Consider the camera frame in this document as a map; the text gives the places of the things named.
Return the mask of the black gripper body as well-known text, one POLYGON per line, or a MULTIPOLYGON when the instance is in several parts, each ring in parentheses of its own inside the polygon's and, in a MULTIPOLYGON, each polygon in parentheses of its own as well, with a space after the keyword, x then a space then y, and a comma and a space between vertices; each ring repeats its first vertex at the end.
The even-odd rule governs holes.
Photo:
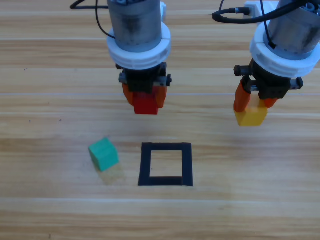
POLYGON ((127 69, 118 64, 115 67, 122 70, 118 80, 128 86, 129 92, 151 94, 153 87, 169 87, 172 82, 171 75, 167 74, 166 62, 143 70, 127 69))
POLYGON ((283 99, 288 91, 299 90, 304 82, 301 77, 282 77, 263 69, 254 60, 249 65, 236 65, 234 75, 242 79, 240 84, 245 93, 258 91, 261 100, 283 99))

